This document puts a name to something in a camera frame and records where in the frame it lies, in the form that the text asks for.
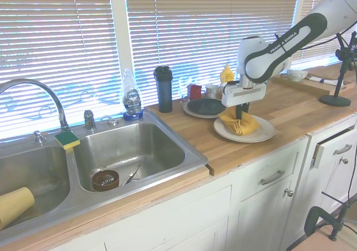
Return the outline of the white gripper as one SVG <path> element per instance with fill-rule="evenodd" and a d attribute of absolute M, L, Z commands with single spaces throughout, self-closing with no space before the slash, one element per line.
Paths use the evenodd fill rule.
<path fill-rule="evenodd" d="M 245 89 L 236 81 L 224 83 L 222 86 L 221 102 L 226 107 L 235 106 L 236 120 L 242 119 L 243 105 L 244 111 L 249 110 L 250 102 L 261 100 L 266 94 L 266 84 L 255 84 L 254 87 Z"/>

